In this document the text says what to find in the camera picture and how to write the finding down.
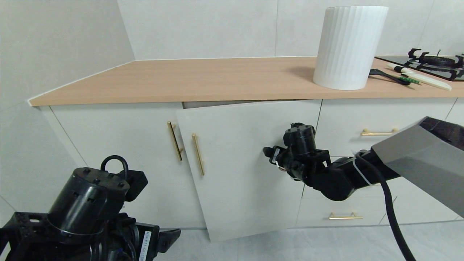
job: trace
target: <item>open cabinet door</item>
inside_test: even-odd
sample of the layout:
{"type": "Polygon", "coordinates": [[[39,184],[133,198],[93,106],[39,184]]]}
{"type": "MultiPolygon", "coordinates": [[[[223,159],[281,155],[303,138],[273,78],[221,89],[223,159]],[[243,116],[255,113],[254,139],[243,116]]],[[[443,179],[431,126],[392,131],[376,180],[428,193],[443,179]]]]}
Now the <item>open cabinet door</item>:
{"type": "Polygon", "coordinates": [[[295,226],[303,183],[270,164],[263,148],[284,146],[291,123],[316,126],[320,106],[308,100],[177,111],[211,241],[295,226]]]}

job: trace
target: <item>floor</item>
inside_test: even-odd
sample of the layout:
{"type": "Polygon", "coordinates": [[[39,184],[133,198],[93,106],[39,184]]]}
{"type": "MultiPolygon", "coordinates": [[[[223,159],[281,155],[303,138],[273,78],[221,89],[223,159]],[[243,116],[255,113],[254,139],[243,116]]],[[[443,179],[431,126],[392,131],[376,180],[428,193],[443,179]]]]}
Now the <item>floor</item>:
{"type": "MultiPolygon", "coordinates": [[[[418,261],[464,257],[464,221],[403,225],[418,261]]],[[[389,226],[288,229],[211,243],[205,230],[184,230],[155,261],[403,261],[389,226]]]]}

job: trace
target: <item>wooden countertop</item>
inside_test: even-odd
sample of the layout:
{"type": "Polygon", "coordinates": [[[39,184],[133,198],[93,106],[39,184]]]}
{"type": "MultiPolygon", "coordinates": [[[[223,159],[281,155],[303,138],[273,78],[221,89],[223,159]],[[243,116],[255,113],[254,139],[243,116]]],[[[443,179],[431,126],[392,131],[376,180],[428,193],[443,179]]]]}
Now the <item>wooden countertop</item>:
{"type": "MultiPolygon", "coordinates": [[[[374,59],[372,68],[386,69],[374,59]]],[[[338,91],[312,82],[316,57],[134,61],[29,100],[32,106],[146,102],[287,100],[339,98],[458,98],[429,85],[416,90],[374,76],[364,89],[338,91]]]]}

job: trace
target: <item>knife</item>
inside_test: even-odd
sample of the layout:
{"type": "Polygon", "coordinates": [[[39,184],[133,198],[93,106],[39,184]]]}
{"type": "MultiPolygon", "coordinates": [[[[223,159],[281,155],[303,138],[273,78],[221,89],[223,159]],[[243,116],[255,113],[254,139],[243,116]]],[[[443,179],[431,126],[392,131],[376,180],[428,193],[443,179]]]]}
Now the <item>knife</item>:
{"type": "Polygon", "coordinates": [[[399,65],[396,65],[396,64],[392,64],[392,63],[387,64],[387,67],[393,69],[395,72],[403,73],[403,74],[405,74],[406,76],[408,76],[411,79],[423,82],[423,83],[428,84],[430,86],[437,87],[437,88],[447,90],[447,91],[451,91],[451,89],[452,89],[452,87],[449,84],[445,83],[445,82],[435,80],[435,79],[427,77],[427,76],[425,76],[423,74],[418,74],[418,73],[416,73],[416,72],[414,72],[412,70],[409,70],[408,68],[405,68],[405,67],[402,67],[402,66],[399,66],[399,65]]]}

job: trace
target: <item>kitchen cabinet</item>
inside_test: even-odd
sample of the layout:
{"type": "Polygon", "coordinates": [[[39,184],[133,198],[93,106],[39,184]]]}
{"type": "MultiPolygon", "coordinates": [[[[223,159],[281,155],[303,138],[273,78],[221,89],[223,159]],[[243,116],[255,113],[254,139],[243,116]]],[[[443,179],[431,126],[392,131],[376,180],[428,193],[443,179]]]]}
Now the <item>kitchen cabinet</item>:
{"type": "Polygon", "coordinates": [[[303,198],[296,226],[378,225],[386,213],[383,197],[350,197],[344,201],[303,198]]]}
{"type": "Polygon", "coordinates": [[[464,126],[464,98],[459,98],[446,117],[446,121],[464,126]]]}
{"type": "Polygon", "coordinates": [[[317,124],[316,145],[331,156],[368,150],[393,131],[423,117],[445,119],[455,98],[324,100],[317,124]]]}
{"type": "MultiPolygon", "coordinates": [[[[393,207],[399,224],[448,221],[458,216],[403,177],[388,181],[388,185],[392,195],[398,195],[393,207]]],[[[382,224],[388,224],[388,219],[382,220],[382,224]]]]}
{"type": "MultiPolygon", "coordinates": [[[[181,103],[90,104],[51,107],[70,140],[89,167],[99,168],[105,157],[121,155],[131,170],[141,170],[148,185],[127,212],[143,223],[162,228],[204,228],[200,202],[193,184],[179,127],[171,132],[167,122],[177,124],[181,103]]],[[[110,172],[121,171],[118,161],[107,164],[110,172]]]]}
{"type": "Polygon", "coordinates": [[[321,100],[258,102],[177,112],[211,241],[294,227],[303,183],[269,163],[291,123],[315,124],[321,100]]]}

